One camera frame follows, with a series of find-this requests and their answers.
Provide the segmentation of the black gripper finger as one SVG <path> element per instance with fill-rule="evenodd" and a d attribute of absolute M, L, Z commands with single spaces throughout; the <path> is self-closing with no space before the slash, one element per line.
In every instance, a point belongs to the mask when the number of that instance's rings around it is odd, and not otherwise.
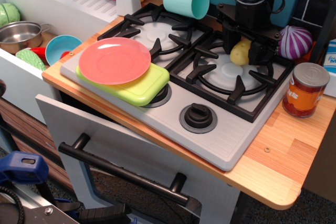
<path fill-rule="evenodd" d="M 223 23 L 223 48 L 230 54 L 233 47 L 242 40 L 242 33 L 239 25 L 231 26 Z"/>
<path fill-rule="evenodd" d="M 250 44 L 248 51 L 249 65 L 267 65 L 276 54 L 275 49 L 264 41 L 255 39 Z"/>

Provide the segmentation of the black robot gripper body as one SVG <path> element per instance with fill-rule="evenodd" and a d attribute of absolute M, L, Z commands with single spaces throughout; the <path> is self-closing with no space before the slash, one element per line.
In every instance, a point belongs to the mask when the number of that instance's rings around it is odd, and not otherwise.
<path fill-rule="evenodd" d="M 279 30 L 270 21 L 271 5 L 268 0 L 235 0 L 235 5 L 219 3 L 217 21 L 239 25 L 243 37 L 253 41 L 258 39 L 276 48 L 281 39 Z"/>

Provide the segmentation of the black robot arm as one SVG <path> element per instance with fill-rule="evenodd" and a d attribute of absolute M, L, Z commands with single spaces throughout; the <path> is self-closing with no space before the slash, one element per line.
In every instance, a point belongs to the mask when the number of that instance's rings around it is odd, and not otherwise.
<path fill-rule="evenodd" d="M 270 17 L 284 9 L 285 0 L 235 0 L 236 5 L 220 3 L 216 6 L 217 21 L 222 25 L 223 48 L 227 53 L 241 38 L 251 41 L 248 51 L 250 65 L 266 65 L 276 54 L 279 29 Z"/>

